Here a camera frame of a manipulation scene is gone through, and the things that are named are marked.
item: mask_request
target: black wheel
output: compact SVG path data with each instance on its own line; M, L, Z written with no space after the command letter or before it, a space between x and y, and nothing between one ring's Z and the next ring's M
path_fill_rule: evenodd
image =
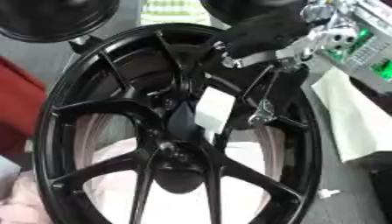
M255 110L252 103L235 105L227 127L213 144L191 122L177 125L193 117L200 90L206 85L236 96L260 72L259 67L249 68L238 77L227 71L206 75L202 68L196 69L191 94L178 94L187 78L184 71L194 66L200 45L218 31L195 24L126 31L84 54L61 77L41 111L34 145L41 197L54 223L110 223L94 206L86 183L123 171L137 175L129 223L141 223L151 183L178 195L205 186L210 223L222 223L223 177L263 189L258 211L248 218L250 223L302 220L321 173L319 129L304 94L296 97L286 115L302 123L301 128L251 129L247 120ZM254 91L250 102L257 102L258 95ZM97 137L115 115L130 121L137 147L92 164L92 153L101 147ZM236 131L247 131L245 136L252 136L262 148L262 173L227 155L225 149ZM182 221L192 223L191 218Z

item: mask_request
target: center bore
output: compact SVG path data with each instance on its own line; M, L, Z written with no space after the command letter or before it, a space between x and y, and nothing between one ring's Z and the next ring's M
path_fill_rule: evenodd
M178 145L163 143L161 146L162 157L155 174L157 183L170 193L189 193L200 186L204 169L197 158Z

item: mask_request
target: wheel rim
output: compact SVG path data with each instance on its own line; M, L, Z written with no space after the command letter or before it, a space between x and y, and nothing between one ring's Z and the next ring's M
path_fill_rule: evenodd
M159 155L157 150L151 150L159 148L161 140L158 141L157 139L178 144L180 145L179 148L182 149L182 143L177 143L172 141L171 138L162 137L159 134L164 125L159 125L161 123L160 117L146 106L130 99L101 100L103 97L113 95L113 93L122 93L122 96L124 96L129 83L132 83L129 77L122 76L124 74L124 71L121 70L123 67L119 66L123 65L122 60L126 58L124 55L129 55L126 60L133 57L134 54L132 53L140 58L140 54L137 54L138 50L153 46L156 47L154 52L164 51L164 58L169 61L168 65L172 68L173 55L171 50L168 51L172 47L167 48L166 46L173 43L174 46L197 46L212 37L216 32L217 30L213 28L192 24L162 24L127 31L109 39L84 55L59 80L41 112L34 152L39 189L46 209L54 222L108 223L92 206L91 201L82 189L85 180L108 172L143 169L146 172L142 176L144 178L139 179L139 186L148 186L151 182L152 173L145 170L145 163L142 162L149 161L147 163L149 165L160 164L162 156ZM178 37L179 34L181 38L176 40L172 38ZM148 75L145 75L148 72L143 71L143 73L144 75L140 77L148 77ZM110 87L108 84L106 91L97 91L96 84L99 83L97 76L110 77L112 81L106 84L111 83L114 87ZM234 94L240 88L227 80L213 79L210 82L211 85L218 85L222 90ZM142 150L118 157L117 160L109 160L99 166L93 166L93 168L75 171L78 165L74 162L75 155L70 153L69 150L74 148L75 138L77 138L75 135L75 131L77 131L75 121L80 116L93 113L122 114L131 117L132 120L137 120L137 124L142 127L137 129L139 134L136 134L138 144L142 145ZM307 130L285 133L287 137L284 144L289 149L285 149L283 175L280 182L273 180L273 178L278 179L279 175L266 173L267 176L271 175L271 178L260 175L248 167L228 159L224 154L219 153L214 147L211 148L211 145L201 139L198 140L196 145L195 143L189 145L189 147L195 148L196 154L199 153L198 156L195 156L198 158L196 172L200 172L203 179L208 181L209 184L207 183L207 185L210 186L208 188L212 223L221 223L220 208L217 203L220 199L216 197L216 195L220 195L217 193L219 188L211 187L220 183L218 181L220 178L217 177L218 173L261 186L271 195L271 200L267 201L268 205L251 223L263 223L263 221L267 223L296 223L303 218L312 202L319 182L321 171L319 130L312 109L302 94L290 107L290 116L306 123ZM219 161L219 163L212 163L211 160ZM136 195L141 197L144 194L136 193ZM133 209L131 223L139 223L140 215L138 215L138 211L141 212L143 209L137 206Z

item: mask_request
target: red cloth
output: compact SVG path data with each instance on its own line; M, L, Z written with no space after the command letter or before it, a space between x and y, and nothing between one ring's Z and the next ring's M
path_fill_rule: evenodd
M0 57L0 153L21 151L34 133L45 86Z

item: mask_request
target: silver metal part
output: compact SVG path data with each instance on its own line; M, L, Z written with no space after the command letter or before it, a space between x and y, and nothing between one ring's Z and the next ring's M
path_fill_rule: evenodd
M322 3L322 2L315 2L306 5L301 11L301 17L307 23L315 22L319 20L329 19L335 9L332 5Z
M248 123L253 125L255 123L268 123L275 119L275 110L274 106L270 101L264 99L259 102L257 110L255 113L248 119Z

